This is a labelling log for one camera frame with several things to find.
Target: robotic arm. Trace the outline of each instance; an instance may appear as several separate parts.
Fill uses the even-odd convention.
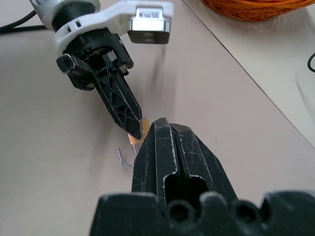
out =
[[[30,1],[42,23],[56,32],[60,70],[76,88],[96,88],[115,123],[141,139],[141,109],[124,79],[133,61],[120,36],[128,33],[134,43],[167,44],[174,5],[123,0],[98,12],[98,0]]]

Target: beige tabletop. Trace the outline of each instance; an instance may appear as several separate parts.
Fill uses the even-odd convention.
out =
[[[113,2],[103,0],[102,8]],[[239,198],[259,204],[268,190],[315,189],[315,149],[194,13],[172,2],[168,45],[122,37],[135,64],[126,79],[143,115],[190,126]],[[5,2],[0,23],[31,10],[28,1]],[[132,170],[117,157],[122,148],[134,159],[127,134],[96,91],[77,90],[60,73],[52,36],[0,37],[1,236],[86,236],[98,197],[131,189]]]

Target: table surface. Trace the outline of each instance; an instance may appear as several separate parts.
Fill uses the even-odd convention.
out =
[[[135,64],[126,79],[143,115],[190,126],[239,198],[260,204],[268,190],[314,189],[315,149],[187,5],[172,2],[168,45],[122,37]],[[2,25],[32,10],[18,0],[4,9]],[[0,235],[87,235],[99,196],[131,189],[132,170],[117,156],[122,148],[134,159],[127,134],[96,91],[77,90],[60,73],[52,36],[0,37]]]
[[[240,22],[184,0],[289,121],[315,147],[315,4],[272,20]]]

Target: black jaw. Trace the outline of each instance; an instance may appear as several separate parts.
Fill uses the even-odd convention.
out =
[[[91,236],[315,235],[314,193],[271,192],[261,208],[240,201],[214,154],[164,118],[136,157],[132,191],[99,199]]]
[[[77,36],[57,59],[60,70],[81,90],[97,89],[120,128],[142,138],[141,109],[124,76],[133,61],[117,34],[96,29]]]

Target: metal hook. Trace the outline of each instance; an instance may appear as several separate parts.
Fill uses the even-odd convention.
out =
[[[138,155],[138,149],[137,149],[137,146],[136,144],[132,145],[133,146],[133,150],[134,150],[134,154],[137,156]],[[134,167],[134,164],[127,164],[125,162],[125,159],[124,159],[124,155],[123,155],[123,152],[121,149],[118,149],[118,156],[119,156],[119,159],[120,159],[120,162],[122,163],[123,166],[125,166],[126,168],[133,168]]]

